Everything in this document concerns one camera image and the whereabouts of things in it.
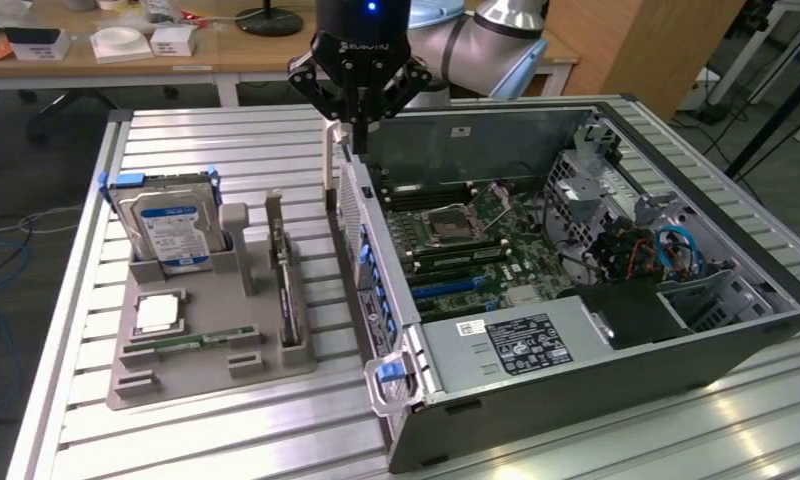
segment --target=hard drive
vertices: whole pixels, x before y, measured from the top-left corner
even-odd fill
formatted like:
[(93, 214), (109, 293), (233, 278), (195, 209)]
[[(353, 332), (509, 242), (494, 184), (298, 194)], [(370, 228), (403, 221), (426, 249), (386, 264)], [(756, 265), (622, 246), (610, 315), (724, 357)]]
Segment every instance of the hard drive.
[(133, 246), (133, 261), (157, 260), (166, 274), (207, 270), (227, 242), (218, 225), (218, 175), (121, 174), (101, 192)]

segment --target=black lamp base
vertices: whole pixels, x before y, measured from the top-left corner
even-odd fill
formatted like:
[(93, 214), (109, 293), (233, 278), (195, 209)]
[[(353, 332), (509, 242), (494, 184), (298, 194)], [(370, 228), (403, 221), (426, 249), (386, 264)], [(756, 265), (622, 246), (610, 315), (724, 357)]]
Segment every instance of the black lamp base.
[(237, 27), (251, 35), (285, 37), (298, 33), (305, 26), (302, 17), (289, 10), (270, 8), (267, 12), (263, 8), (250, 8), (239, 12), (237, 17), (243, 17), (249, 14), (253, 15), (242, 20), (237, 20)]

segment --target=side panel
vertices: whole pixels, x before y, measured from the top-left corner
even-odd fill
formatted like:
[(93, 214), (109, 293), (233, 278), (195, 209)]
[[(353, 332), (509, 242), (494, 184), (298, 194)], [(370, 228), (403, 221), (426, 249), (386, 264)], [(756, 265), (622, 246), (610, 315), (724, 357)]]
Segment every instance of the side panel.
[(706, 386), (796, 325), (753, 325), (407, 416), (389, 452), (405, 472)]

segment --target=motherboard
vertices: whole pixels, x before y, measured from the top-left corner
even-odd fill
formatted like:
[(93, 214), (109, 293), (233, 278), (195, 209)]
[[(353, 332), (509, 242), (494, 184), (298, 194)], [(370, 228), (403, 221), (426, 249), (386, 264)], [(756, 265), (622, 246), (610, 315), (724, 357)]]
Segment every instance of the motherboard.
[(550, 300), (573, 285), (532, 191), (469, 183), (394, 192), (382, 205), (423, 323)]

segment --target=blue hard drive label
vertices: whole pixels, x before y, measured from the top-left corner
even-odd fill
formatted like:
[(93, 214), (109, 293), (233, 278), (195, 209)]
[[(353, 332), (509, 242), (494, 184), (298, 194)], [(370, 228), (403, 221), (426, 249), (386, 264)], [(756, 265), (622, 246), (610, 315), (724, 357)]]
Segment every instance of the blue hard drive label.
[(199, 214), (194, 206), (149, 208), (139, 215), (159, 262), (185, 267), (207, 260), (210, 249), (205, 232), (195, 227)]
[(486, 325), (485, 330), (509, 375), (572, 361), (569, 350), (544, 313)]

